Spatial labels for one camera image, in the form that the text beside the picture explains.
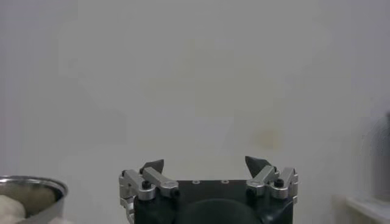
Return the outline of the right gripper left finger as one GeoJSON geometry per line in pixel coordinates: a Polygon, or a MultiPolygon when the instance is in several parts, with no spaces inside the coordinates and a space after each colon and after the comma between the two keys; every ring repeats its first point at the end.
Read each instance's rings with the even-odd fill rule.
{"type": "Polygon", "coordinates": [[[139,171],[123,170],[119,176],[119,201],[128,214],[135,211],[134,201],[152,201],[162,197],[176,199],[180,196],[179,182],[162,174],[164,160],[146,163],[139,171]]]}

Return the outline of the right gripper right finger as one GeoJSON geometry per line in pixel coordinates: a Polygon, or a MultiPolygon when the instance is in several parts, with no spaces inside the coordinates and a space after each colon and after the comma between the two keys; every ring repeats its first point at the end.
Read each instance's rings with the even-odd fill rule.
{"type": "Polygon", "coordinates": [[[246,188],[256,197],[269,194],[274,200],[298,199],[299,176],[295,168],[285,167],[278,170],[266,159],[245,156],[246,166],[251,179],[246,180],[246,188]]]}

